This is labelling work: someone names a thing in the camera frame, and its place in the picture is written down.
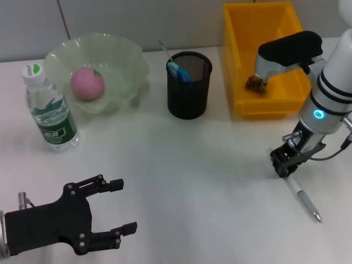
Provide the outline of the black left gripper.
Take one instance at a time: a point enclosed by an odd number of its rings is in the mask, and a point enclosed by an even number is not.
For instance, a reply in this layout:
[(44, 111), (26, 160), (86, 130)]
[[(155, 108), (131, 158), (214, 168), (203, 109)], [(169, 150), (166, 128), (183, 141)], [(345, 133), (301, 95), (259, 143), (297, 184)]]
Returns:
[[(98, 192), (104, 181), (100, 174), (79, 183), (68, 183), (61, 197), (53, 202), (4, 215), (7, 247), (11, 256), (56, 243), (70, 245), (77, 255), (119, 249), (121, 237), (135, 234), (137, 222), (108, 232), (91, 231), (92, 215), (87, 196)], [(107, 190), (124, 188), (124, 180), (107, 183)]]

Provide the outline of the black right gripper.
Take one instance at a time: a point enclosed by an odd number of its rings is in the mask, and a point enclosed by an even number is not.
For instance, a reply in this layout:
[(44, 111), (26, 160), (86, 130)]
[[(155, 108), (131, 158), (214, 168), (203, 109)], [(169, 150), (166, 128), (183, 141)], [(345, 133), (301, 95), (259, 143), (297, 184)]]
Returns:
[(302, 123), (298, 123), (291, 134), (283, 136), (284, 144), (270, 153), (272, 166), (278, 176), (286, 178), (307, 160), (328, 160), (328, 157), (313, 157), (326, 147), (326, 144), (322, 142), (324, 137), (325, 135), (316, 134)]

